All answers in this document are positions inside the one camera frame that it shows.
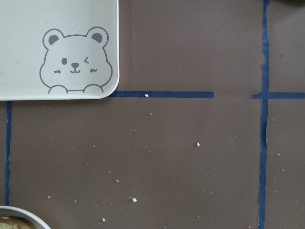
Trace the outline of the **white bear tray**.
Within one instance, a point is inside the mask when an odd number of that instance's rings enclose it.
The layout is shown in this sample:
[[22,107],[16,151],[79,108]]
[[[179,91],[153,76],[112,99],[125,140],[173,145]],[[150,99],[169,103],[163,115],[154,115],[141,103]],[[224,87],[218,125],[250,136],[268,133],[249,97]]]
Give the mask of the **white bear tray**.
[[1,1],[1,100],[101,99],[119,78],[118,1]]

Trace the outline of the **bottom bread slice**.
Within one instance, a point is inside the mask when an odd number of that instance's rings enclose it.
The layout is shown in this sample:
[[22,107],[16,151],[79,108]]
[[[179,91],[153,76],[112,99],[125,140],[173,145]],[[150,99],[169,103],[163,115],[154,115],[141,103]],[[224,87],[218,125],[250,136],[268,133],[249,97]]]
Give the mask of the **bottom bread slice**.
[[35,229],[33,223],[29,220],[19,217],[6,217],[0,218],[0,229]]

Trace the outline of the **white round plate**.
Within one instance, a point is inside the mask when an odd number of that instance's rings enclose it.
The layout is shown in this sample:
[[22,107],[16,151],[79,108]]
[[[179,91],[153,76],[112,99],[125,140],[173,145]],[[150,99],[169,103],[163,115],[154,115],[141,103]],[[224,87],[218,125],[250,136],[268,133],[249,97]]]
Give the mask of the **white round plate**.
[[50,226],[45,223],[41,218],[21,208],[1,206],[0,216],[17,218],[25,223],[29,223],[29,227],[31,229],[51,229]]

